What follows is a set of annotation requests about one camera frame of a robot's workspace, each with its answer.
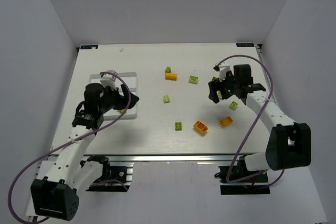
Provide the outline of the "long orange lego brick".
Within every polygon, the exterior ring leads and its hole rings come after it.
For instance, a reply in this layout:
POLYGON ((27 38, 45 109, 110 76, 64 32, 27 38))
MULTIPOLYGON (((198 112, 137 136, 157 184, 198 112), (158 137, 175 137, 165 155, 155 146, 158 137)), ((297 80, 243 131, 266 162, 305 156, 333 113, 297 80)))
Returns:
POLYGON ((165 79, 176 81, 177 80, 177 74, 176 73, 165 73, 165 79))

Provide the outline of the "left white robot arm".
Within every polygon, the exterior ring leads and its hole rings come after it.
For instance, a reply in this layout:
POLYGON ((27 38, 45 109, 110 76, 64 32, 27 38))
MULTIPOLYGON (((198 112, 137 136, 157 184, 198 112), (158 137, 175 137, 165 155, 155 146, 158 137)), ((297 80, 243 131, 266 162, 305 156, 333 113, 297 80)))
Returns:
POLYGON ((92 184, 111 176, 110 164, 104 156, 83 155, 110 110, 131 109, 139 97, 124 84, 120 88, 99 83, 86 85, 84 100, 78 104, 72 122, 68 146, 62 148, 53 166, 42 179, 30 187, 35 213, 39 216, 70 221, 75 216, 80 196, 92 184))

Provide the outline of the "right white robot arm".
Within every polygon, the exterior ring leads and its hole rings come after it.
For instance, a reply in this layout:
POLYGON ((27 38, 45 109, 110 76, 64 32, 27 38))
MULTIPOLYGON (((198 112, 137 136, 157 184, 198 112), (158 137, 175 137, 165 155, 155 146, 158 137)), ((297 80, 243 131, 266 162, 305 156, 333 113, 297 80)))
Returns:
POLYGON ((297 123, 268 98, 266 88, 254 83, 248 64, 230 65, 221 63, 214 68, 219 77, 209 82, 209 99, 236 96, 254 111, 270 137, 266 150, 244 157, 249 172, 258 170, 282 170, 309 166, 311 163, 311 129, 305 123, 297 123))

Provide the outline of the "white compartment tray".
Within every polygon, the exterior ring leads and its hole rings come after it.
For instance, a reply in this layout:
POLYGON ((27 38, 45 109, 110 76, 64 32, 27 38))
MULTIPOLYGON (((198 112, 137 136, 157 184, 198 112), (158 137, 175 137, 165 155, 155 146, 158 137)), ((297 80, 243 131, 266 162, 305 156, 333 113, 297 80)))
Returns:
MULTIPOLYGON (((130 91, 134 95, 137 94, 138 90, 138 77, 136 72, 118 72, 117 75, 127 84, 130 91)), ((92 74, 89 77, 89 83, 100 83, 100 75, 92 74)), ((135 105, 133 108, 128 109, 126 113, 121 118, 122 120, 135 119, 138 113, 138 106, 135 105)), ((117 110, 110 110, 104 114, 105 121, 112 121, 116 119, 121 113, 117 110)))

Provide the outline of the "pale green lego brick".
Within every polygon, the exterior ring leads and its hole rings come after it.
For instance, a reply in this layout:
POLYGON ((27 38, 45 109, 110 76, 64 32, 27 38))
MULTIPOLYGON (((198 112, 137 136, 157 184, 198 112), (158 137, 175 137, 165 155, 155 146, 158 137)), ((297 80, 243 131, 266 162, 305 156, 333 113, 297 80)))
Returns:
POLYGON ((235 111, 238 108, 238 103, 232 101, 231 104, 229 105, 229 108, 235 111))

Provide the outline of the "light green lego brick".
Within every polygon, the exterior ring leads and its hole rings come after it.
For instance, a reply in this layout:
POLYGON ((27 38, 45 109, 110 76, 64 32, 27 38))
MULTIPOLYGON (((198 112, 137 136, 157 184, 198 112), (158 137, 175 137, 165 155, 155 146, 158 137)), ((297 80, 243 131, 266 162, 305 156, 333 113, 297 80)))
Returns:
POLYGON ((163 103, 170 103, 170 97, 168 95, 163 96, 163 103))
POLYGON ((192 83, 192 84, 198 84, 198 77, 197 76, 190 76, 188 82, 192 83))

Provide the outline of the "right blue label sticker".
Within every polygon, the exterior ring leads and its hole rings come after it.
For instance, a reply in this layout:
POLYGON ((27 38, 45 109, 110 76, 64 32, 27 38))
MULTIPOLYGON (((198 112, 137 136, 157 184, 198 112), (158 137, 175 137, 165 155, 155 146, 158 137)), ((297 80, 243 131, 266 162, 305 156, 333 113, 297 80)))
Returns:
POLYGON ((254 47, 254 43, 252 42, 237 42, 236 43, 237 47, 254 47))

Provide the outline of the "blue label sticker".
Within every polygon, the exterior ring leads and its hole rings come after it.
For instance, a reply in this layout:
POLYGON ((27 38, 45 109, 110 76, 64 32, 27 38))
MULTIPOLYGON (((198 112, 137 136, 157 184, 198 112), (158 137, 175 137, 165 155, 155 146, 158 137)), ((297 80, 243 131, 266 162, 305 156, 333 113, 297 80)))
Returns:
POLYGON ((236 43, 237 47, 254 47, 254 43, 252 42, 237 42, 236 43))
POLYGON ((95 50, 98 48, 98 45, 81 45, 80 50, 95 50))

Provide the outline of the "orange curved lego brick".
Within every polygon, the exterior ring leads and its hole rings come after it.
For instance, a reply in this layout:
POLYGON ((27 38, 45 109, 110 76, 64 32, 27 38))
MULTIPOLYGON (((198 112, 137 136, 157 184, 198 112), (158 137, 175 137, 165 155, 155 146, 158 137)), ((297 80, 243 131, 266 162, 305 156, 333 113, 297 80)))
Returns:
POLYGON ((194 130, 196 130, 201 135, 205 135, 208 131, 208 127, 204 123, 202 123, 201 121, 197 121, 193 125, 193 128, 194 128, 194 130))

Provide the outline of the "left blue label sticker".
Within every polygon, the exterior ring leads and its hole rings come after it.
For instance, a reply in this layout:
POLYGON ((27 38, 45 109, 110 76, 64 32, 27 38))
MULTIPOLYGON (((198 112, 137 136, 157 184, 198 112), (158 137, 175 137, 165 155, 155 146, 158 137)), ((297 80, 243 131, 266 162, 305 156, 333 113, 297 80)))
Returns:
POLYGON ((98 48, 98 45, 81 45, 80 50, 95 50, 98 48))

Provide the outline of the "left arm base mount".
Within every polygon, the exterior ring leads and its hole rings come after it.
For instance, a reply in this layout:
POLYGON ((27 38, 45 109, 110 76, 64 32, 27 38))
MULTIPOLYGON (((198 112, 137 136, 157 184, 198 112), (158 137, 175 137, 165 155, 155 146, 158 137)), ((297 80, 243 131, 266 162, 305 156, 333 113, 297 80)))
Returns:
POLYGON ((90 192, 127 192, 130 187, 133 175, 133 167, 112 165, 109 168, 109 177, 106 179, 97 179, 94 183, 104 181, 96 186, 90 186, 87 191, 90 192))

